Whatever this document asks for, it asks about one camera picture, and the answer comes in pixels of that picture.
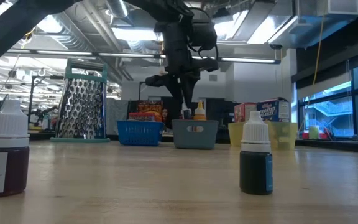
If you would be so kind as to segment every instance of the window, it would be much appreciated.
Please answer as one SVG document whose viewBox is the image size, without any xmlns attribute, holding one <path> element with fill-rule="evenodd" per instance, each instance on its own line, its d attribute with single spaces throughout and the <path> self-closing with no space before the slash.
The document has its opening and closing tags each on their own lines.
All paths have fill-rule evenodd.
<svg viewBox="0 0 358 224">
<path fill-rule="evenodd" d="M 326 96 L 332 96 L 338 93 L 343 93 L 343 92 L 347 92 L 347 91 L 351 91 L 352 88 L 352 83 L 351 81 L 342 83 L 340 85 L 334 86 L 332 88 L 329 88 L 327 90 L 321 91 L 319 93 L 313 94 L 310 97 L 310 100 L 315 100 L 315 99 L 319 99 L 319 98 L 323 98 Z M 309 97 L 305 97 L 303 98 L 303 101 L 309 101 Z"/>
<path fill-rule="evenodd" d="M 310 104 L 305 109 L 304 117 L 304 130 L 309 130 L 309 126 L 319 126 L 321 133 L 327 128 L 337 137 L 354 135 L 351 97 Z"/>
</svg>

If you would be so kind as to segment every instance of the gray plastic bin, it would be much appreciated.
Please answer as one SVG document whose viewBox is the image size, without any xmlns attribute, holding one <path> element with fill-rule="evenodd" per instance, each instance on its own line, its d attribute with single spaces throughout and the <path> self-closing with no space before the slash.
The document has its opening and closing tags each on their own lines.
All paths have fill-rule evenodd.
<svg viewBox="0 0 358 224">
<path fill-rule="evenodd" d="M 176 148 L 179 149 L 213 149 L 214 148 L 216 133 L 218 132 L 217 121 L 173 120 L 172 125 L 173 125 L 173 142 L 175 143 Z"/>
</svg>

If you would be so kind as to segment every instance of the orange bottle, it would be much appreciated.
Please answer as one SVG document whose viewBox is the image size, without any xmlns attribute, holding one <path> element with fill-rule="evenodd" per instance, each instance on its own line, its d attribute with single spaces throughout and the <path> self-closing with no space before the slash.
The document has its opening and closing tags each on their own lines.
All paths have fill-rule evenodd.
<svg viewBox="0 0 358 224">
<path fill-rule="evenodd" d="M 205 109 L 203 108 L 203 101 L 199 100 L 197 109 L 195 109 L 193 120 L 206 121 Z"/>
</svg>

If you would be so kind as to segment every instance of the wooden table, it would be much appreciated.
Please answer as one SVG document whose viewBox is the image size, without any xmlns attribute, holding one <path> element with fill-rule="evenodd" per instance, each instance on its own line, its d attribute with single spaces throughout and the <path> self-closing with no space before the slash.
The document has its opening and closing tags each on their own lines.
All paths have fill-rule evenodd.
<svg viewBox="0 0 358 224">
<path fill-rule="evenodd" d="M 32 142 L 0 223 L 358 223 L 358 154 L 274 152 L 274 192 L 239 189 L 239 150 Z"/>
</svg>

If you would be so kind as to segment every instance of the blue label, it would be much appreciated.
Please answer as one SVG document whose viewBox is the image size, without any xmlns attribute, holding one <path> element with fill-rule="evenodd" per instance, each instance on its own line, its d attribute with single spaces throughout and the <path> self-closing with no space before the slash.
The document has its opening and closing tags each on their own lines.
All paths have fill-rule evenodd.
<svg viewBox="0 0 358 224">
<path fill-rule="evenodd" d="M 273 156 L 266 157 L 266 191 L 273 190 Z"/>
</svg>

